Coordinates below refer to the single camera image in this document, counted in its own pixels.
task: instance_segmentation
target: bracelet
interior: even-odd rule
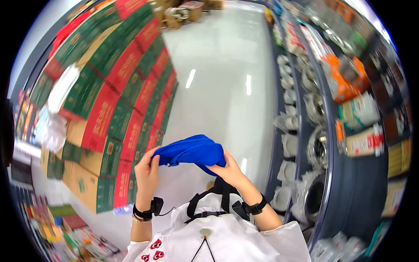
[[[135,221],[136,221],[136,222],[138,222],[138,223],[146,223],[146,222],[151,221],[151,219],[148,219],[148,220],[142,220],[142,219],[140,219],[140,218],[136,217],[136,215],[135,215],[135,214],[132,214],[132,219],[133,219],[133,220],[135,220]]]

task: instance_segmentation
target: white floor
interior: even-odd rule
[[[200,23],[164,31],[179,87],[163,145],[196,134],[222,144],[242,171],[265,191],[272,148],[274,83],[264,7],[225,1]],[[94,215],[61,182],[48,181],[33,165],[34,188],[51,204],[71,203],[94,232],[121,249],[129,244],[130,215]],[[193,164],[161,167],[156,196],[162,213],[188,202],[214,177]],[[170,215],[153,219],[153,232],[169,226]]]

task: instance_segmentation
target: blue cloth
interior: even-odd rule
[[[206,166],[215,164],[224,167],[225,159],[222,146],[205,135],[194,135],[163,146],[155,151],[160,155],[159,165],[177,166],[179,163],[194,163],[211,176],[217,176]]]

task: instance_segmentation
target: person's right hand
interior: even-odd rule
[[[225,167],[218,165],[207,166],[207,168],[219,175],[224,181],[237,188],[249,179],[242,173],[234,158],[224,149]]]

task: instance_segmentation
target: stacked boxes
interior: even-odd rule
[[[69,123],[55,159],[63,182],[100,213],[135,202],[134,168],[162,144],[177,81],[146,0],[111,1],[88,20],[54,54],[39,86],[52,88],[72,63],[80,72],[59,110]],[[57,166],[45,164],[47,176]]]

